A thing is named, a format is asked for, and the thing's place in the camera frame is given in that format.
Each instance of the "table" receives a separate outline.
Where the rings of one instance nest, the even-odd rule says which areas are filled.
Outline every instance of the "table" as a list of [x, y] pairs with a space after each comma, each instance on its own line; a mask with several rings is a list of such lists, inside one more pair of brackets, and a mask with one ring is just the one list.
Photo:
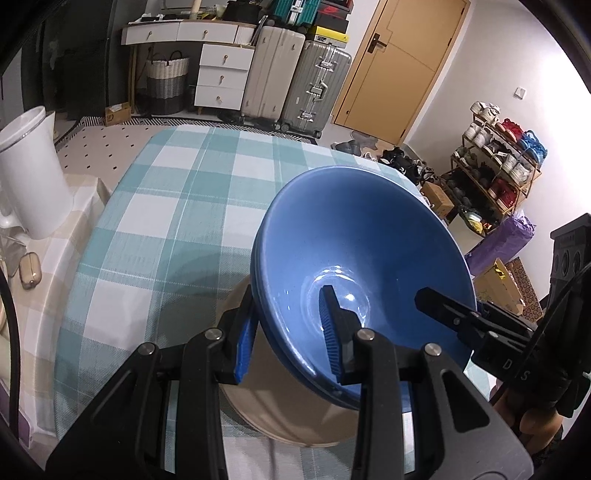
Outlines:
[[[249, 273], [275, 195], [300, 173], [335, 164], [378, 172], [423, 201], [394, 169], [317, 145], [195, 125], [156, 134], [113, 192], [74, 279], [57, 348], [58, 436], [140, 343], [175, 345], [212, 325]], [[324, 449], [284, 445], [220, 400], [230, 478], [349, 479], [354, 439]], [[174, 416], [169, 409], [167, 469]]]
[[[109, 199], [107, 188], [96, 177], [67, 174], [66, 181], [74, 194], [72, 212], [51, 237], [29, 239], [26, 248], [39, 255], [41, 283], [24, 290], [18, 272], [9, 279], [21, 341], [20, 437], [41, 466], [57, 443], [51, 381], [57, 335], [78, 261]], [[7, 326], [1, 335], [1, 341], [8, 339]], [[7, 384], [1, 383], [0, 410], [8, 418]]]
[[240, 110], [254, 47], [249, 46], [256, 25], [222, 20], [161, 20], [133, 22], [121, 35], [132, 46], [129, 61], [129, 104], [135, 108], [138, 45], [196, 41], [204, 44], [199, 59], [195, 106]]

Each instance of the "metal screw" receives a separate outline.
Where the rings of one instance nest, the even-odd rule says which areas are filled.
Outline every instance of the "metal screw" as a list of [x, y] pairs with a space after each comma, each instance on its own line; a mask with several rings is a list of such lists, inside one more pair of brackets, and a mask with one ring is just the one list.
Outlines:
[[152, 355], [152, 353], [154, 353], [154, 351], [156, 350], [156, 346], [153, 343], [142, 343], [139, 347], [138, 347], [138, 353], [140, 355]]
[[360, 340], [373, 340], [375, 338], [375, 332], [368, 328], [362, 328], [357, 332], [357, 337]]
[[428, 343], [425, 345], [425, 353], [431, 356], [441, 355], [441, 347], [436, 343]]
[[205, 338], [207, 340], [219, 340], [222, 338], [222, 331], [219, 328], [210, 328], [205, 331]]

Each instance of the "teal suitcase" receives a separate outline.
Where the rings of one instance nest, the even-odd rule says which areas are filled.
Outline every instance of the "teal suitcase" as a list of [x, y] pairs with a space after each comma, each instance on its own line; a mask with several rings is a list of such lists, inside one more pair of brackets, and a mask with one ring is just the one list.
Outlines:
[[272, 16], [287, 26], [310, 27], [320, 6], [320, 0], [276, 0]]

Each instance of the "plastic bag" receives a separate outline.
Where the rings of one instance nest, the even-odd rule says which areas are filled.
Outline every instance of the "plastic bag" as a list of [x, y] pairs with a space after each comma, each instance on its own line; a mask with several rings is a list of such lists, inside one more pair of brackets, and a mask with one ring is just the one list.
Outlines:
[[513, 213], [501, 222], [486, 238], [470, 250], [466, 263], [475, 277], [490, 267], [497, 258], [506, 264], [533, 238], [535, 225], [523, 210]]

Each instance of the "small cardboard box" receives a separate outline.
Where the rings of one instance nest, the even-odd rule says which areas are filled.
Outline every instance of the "small cardboard box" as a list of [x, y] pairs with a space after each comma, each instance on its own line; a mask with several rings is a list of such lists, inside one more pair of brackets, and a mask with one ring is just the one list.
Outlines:
[[522, 314], [524, 304], [521, 292], [499, 258], [493, 266], [478, 275], [473, 283], [478, 300], [490, 301], [518, 316]]
[[540, 301], [535, 294], [534, 286], [531, 284], [530, 278], [525, 273], [525, 268], [519, 257], [514, 258], [507, 263], [507, 270], [513, 275], [513, 280], [517, 283], [519, 291], [521, 292], [521, 298], [525, 303], [523, 309], [523, 318], [530, 322], [537, 322], [544, 316], [542, 307], [540, 307]]
[[434, 183], [425, 182], [421, 193], [429, 200], [431, 209], [441, 219], [444, 219], [449, 212], [453, 210], [453, 202], [445, 194], [443, 189], [439, 185]]
[[105, 108], [105, 126], [122, 124], [131, 120], [131, 107], [129, 102], [118, 103], [117, 105], [108, 106]]

